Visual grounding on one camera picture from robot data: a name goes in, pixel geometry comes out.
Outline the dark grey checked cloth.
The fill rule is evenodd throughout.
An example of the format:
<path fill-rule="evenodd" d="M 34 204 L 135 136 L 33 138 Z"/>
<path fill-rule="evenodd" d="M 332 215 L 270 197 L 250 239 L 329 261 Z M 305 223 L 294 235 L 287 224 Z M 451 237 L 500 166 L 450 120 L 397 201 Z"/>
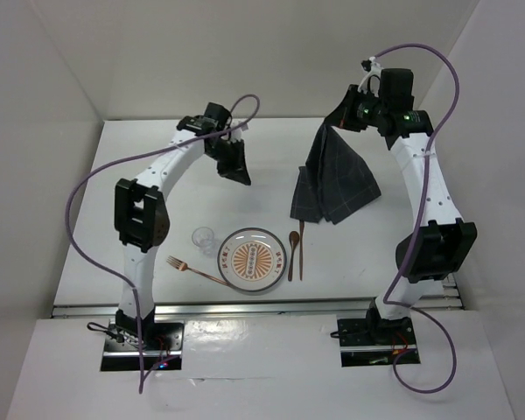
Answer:
<path fill-rule="evenodd" d="M 381 196 L 365 160 L 332 126 L 321 124 L 299 167 L 290 217 L 337 225 Z"/>

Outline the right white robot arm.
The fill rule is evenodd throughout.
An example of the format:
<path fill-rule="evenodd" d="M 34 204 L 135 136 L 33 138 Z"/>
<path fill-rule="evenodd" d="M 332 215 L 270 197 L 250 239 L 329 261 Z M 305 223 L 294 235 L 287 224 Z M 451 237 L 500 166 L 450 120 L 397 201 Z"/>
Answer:
<path fill-rule="evenodd" d="M 413 232 L 395 250 L 392 284 L 370 304 L 364 332 L 377 345 L 390 345 L 410 328 L 410 309 L 438 282 L 461 267 L 478 232 L 453 203 L 435 151 L 434 129 L 415 110 L 414 74 L 367 60 L 360 84 L 348 88 L 327 117 L 339 129 L 377 129 L 400 168 L 414 217 Z"/>

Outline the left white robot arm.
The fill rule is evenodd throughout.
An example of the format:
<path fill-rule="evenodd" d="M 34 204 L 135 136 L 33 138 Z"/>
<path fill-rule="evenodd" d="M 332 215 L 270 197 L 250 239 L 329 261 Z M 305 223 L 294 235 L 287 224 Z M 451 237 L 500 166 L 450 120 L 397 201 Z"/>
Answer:
<path fill-rule="evenodd" d="M 136 349 L 151 345 L 158 335 L 155 327 L 153 277 L 159 246 L 170 229 L 166 199 L 185 171 L 199 158 L 208 156 L 224 179 L 249 186 L 242 130 L 189 143 L 194 137 L 225 130 L 231 126 L 231 112 L 210 102 L 202 115 L 179 121 L 171 144 L 176 148 L 161 154 L 133 179 L 115 185 L 115 231 L 123 245 L 125 284 L 115 313 L 115 325 Z"/>

